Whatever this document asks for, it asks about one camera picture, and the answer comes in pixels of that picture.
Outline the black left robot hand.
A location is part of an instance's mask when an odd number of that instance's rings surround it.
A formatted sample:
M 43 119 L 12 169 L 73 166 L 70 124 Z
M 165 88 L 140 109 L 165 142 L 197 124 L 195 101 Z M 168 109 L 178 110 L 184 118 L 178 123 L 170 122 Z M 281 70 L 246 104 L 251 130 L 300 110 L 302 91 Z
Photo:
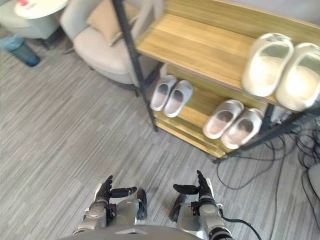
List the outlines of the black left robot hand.
M 127 188 L 112 188 L 113 175 L 110 175 L 105 182 L 103 182 L 95 194 L 95 201 L 104 200 L 109 202 L 110 199 L 125 198 L 137 191 L 137 187 Z

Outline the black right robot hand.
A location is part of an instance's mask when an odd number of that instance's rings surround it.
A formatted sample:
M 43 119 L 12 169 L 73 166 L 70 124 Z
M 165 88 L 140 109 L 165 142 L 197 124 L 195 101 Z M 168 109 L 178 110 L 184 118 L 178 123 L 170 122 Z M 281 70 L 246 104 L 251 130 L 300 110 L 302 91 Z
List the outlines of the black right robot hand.
M 185 195 L 198 195 L 199 198 L 208 196 L 214 198 L 213 191 L 211 190 L 207 179 L 204 177 L 200 170 L 196 171 L 198 178 L 198 186 L 195 185 L 186 185 L 186 184 L 174 184 L 173 188 L 180 194 Z

